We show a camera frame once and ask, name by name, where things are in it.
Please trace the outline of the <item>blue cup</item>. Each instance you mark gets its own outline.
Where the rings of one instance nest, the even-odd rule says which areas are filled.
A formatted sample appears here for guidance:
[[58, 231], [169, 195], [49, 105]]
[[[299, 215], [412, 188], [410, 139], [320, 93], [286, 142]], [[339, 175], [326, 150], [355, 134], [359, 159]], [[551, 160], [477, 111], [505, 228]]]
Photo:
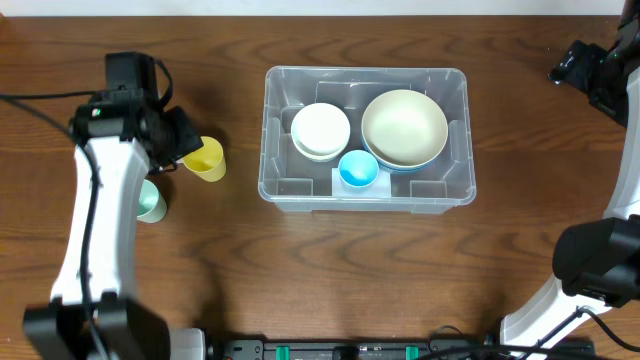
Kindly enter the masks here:
[[364, 150], [352, 150], [345, 153], [338, 164], [341, 181], [348, 187], [364, 189], [372, 185], [379, 175], [376, 158]]

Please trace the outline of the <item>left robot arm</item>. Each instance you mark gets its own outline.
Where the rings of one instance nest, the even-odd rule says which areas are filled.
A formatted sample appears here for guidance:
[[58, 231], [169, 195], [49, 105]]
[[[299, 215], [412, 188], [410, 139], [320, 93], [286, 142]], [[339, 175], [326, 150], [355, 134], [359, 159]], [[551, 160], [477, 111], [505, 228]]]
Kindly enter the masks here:
[[23, 330], [44, 359], [204, 359], [202, 330], [172, 330], [136, 298], [134, 250], [145, 178], [174, 171], [200, 149], [173, 91], [158, 92], [163, 63], [139, 52], [105, 57], [104, 90], [70, 120], [76, 197], [67, 251], [46, 305]]

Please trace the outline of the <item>beige large bowl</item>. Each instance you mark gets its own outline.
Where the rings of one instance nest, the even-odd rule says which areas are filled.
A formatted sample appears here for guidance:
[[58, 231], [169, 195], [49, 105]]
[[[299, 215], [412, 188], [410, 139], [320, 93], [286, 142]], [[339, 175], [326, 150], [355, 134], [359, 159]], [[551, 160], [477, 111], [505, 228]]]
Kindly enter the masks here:
[[430, 97], [399, 89], [377, 96], [361, 119], [361, 138], [385, 164], [417, 167], [433, 161], [449, 137], [446, 116]]

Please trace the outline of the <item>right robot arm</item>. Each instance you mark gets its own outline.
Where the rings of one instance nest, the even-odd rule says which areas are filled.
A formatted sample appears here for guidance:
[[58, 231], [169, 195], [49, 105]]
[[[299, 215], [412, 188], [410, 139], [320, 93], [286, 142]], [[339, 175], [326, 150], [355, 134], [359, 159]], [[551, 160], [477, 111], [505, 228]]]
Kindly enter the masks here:
[[549, 74], [625, 129], [616, 186], [600, 220], [568, 227], [550, 279], [476, 356], [579, 359], [562, 340], [588, 319], [639, 298], [639, 0], [627, 0], [609, 49], [574, 42]]

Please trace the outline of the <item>white small bowl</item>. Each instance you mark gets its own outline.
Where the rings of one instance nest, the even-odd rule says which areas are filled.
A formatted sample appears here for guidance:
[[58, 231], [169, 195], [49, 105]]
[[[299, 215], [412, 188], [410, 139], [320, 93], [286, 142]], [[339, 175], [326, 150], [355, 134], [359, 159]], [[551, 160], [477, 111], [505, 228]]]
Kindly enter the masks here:
[[291, 124], [291, 139], [296, 149], [318, 155], [343, 151], [350, 135], [347, 115], [328, 103], [314, 103], [302, 108]]

